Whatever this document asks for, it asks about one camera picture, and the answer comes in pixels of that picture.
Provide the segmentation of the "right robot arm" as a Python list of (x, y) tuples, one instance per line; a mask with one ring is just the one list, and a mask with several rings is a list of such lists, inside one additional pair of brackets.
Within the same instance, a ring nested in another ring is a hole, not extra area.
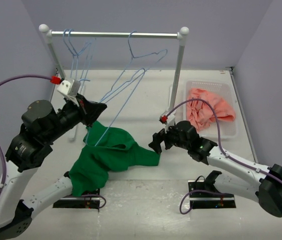
[(231, 154), (201, 137), (185, 120), (154, 133), (149, 147), (160, 154), (162, 143), (166, 150), (184, 149), (193, 160), (220, 169), (205, 178), (204, 191), (208, 196), (238, 195), (257, 202), (270, 215), (282, 217), (282, 166), (261, 165)]

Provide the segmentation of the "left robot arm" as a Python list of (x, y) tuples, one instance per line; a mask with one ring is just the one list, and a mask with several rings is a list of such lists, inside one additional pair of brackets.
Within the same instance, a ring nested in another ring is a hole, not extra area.
[(22, 115), (20, 133), (6, 153), (5, 182), (0, 183), (0, 240), (20, 236), (41, 211), (61, 198), (78, 197), (84, 192), (84, 183), (70, 180), (66, 173), (48, 188), (22, 198), (30, 179), (52, 152), (54, 141), (79, 123), (90, 127), (107, 107), (80, 94), (76, 100), (67, 100), (58, 111), (49, 101), (38, 100)]

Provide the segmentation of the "green t shirt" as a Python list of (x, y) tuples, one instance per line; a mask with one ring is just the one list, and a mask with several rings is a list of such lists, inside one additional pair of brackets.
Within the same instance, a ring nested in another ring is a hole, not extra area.
[(138, 145), (124, 129), (108, 128), (97, 121), (84, 140), (87, 144), (69, 171), (75, 197), (103, 188), (109, 172), (124, 172), (133, 166), (159, 165), (160, 155)]

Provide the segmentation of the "blue hanger with shirt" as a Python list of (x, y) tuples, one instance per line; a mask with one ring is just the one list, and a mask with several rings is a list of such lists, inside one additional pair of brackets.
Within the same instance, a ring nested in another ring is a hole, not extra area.
[(147, 70), (145, 68), (140, 68), (138, 70), (136, 70), (130, 77), (130, 79), (124, 81), (123, 83), (121, 83), (117, 88), (114, 89), (114, 86), (116, 85), (116, 83), (118, 82), (118, 80), (121, 79), (121, 77), (123, 76), (123, 74), (126, 71), (123, 70), (121, 72), (121, 74), (119, 75), (119, 77), (115, 80), (115, 82), (112, 84), (111, 89), (99, 100), (99, 103), (109, 103), (112, 99), (114, 99), (116, 96), (118, 96), (123, 90), (125, 90), (127, 87), (129, 87), (131, 84), (135, 83), (135, 86), (133, 87), (133, 89), (131, 90), (131, 92), (129, 93), (129, 95), (127, 96), (126, 100), (124, 101), (124, 103), (122, 104), (122, 106), (120, 107), (120, 109), (118, 110), (118, 112), (116, 113), (115, 117), (112, 119), (110, 125), (106, 128), (106, 130), (104, 131), (103, 134), (101, 134), (100, 138), (97, 140), (97, 142), (95, 143), (95, 145), (98, 145), (99, 142), (101, 141), (101, 139), (105, 136), (105, 133), (107, 133), (107, 131), (109, 130), (109, 128), (113, 125), (113, 123), (117, 120), (118, 116), (120, 115), (120, 113), (122, 112), (122, 110), (124, 109), (124, 107), (126, 106), (126, 104), (128, 103), (128, 101), (130, 100), (131, 96), (133, 95), (133, 93), (135, 92), (136, 88), (138, 87), (138, 85), (140, 84), (140, 82), (142, 81), (142, 79), (144, 78)]

